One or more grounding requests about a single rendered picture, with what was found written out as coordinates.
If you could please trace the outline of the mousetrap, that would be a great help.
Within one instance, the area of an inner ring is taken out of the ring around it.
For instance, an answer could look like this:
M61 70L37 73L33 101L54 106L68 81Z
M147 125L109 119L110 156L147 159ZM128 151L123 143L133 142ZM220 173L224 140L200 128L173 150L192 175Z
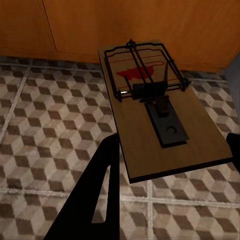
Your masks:
M231 147L159 39L97 50L130 184L232 162Z

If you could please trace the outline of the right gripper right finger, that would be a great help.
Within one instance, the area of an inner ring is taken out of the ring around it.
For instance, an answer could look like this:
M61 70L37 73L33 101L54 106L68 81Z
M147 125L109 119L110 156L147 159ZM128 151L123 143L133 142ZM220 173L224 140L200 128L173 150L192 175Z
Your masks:
M240 173L240 135L230 132L226 137L226 141L234 154L234 158L231 162Z

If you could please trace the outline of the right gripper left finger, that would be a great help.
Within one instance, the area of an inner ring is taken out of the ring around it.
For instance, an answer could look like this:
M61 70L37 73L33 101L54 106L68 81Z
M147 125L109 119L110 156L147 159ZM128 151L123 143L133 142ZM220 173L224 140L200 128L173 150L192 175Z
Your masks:
M92 223L110 165L106 221ZM120 135L103 139L43 240L120 240Z

